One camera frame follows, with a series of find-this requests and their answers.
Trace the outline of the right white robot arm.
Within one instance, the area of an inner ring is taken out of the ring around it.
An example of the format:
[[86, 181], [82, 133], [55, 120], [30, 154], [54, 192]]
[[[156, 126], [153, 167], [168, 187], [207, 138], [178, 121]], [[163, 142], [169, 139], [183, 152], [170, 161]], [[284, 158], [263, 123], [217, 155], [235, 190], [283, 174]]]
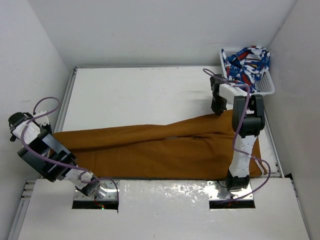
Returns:
[[250, 161], [253, 147], [265, 127], [264, 100], [260, 94], [249, 92], [237, 95], [238, 88], [231, 86], [231, 93], [224, 92], [228, 84], [222, 76], [210, 77], [212, 90], [211, 110], [218, 116], [227, 110], [227, 101], [232, 101], [231, 126], [235, 132], [232, 142], [233, 157], [227, 171], [227, 191], [246, 189], [250, 180]]

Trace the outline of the brown trousers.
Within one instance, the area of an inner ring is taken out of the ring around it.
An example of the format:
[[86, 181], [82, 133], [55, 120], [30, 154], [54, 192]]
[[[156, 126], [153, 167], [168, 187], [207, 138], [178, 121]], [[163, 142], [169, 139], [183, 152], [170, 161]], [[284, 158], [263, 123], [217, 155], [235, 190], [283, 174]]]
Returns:
[[56, 132], [79, 167], [114, 179], [222, 180], [233, 159], [232, 111], [168, 125]]

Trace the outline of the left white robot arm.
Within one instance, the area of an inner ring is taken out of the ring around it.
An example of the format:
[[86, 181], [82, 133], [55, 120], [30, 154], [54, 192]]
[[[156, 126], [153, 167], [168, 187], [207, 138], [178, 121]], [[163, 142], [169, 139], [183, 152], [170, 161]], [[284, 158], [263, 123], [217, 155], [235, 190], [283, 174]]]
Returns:
[[27, 127], [24, 142], [29, 148], [23, 146], [17, 152], [18, 156], [50, 182], [70, 181], [85, 196], [94, 196], [100, 187], [98, 178], [91, 171], [79, 169], [76, 156], [52, 135], [48, 116], [28, 123], [30, 119], [45, 113], [40, 111], [32, 115], [28, 112], [16, 112], [8, 118], [12, 142], [20, 140], [23, 129]]

